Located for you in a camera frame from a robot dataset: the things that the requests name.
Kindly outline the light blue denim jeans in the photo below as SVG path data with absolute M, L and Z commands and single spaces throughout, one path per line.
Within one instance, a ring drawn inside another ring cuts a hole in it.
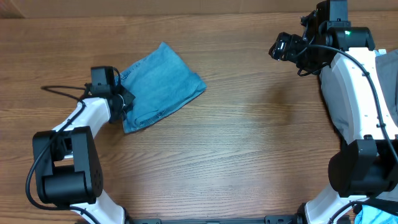
M 120 79 L 135 96 L 123 121 L 126 134 L 155 124 L 206 90 L 201 77 L 165 42 L 121 72 Z

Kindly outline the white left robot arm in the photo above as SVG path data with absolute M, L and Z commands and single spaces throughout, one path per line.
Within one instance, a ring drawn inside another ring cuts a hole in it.
M 132 223 L 104 190 L 95 136 L 104 124 L 122 118 L 134 95 L 120 84 L 87 83 L 82 91 L 65 121 L 34 134 L 26 197 L 38 209 L 73 211 L 88 223 Z

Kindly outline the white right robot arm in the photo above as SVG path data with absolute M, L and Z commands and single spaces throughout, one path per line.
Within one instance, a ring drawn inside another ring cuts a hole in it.
M 266 223 L 346 223 L 354 207 L 397 215 L 397 120 L 389 111 L 366 27 L 331 27 L 303 37 L 282 32 L 270 48 L 276 60 L 297 65 L 301 77 L 317 73 L 341 149 L 329 161 L 328 185 L 293 215 Z

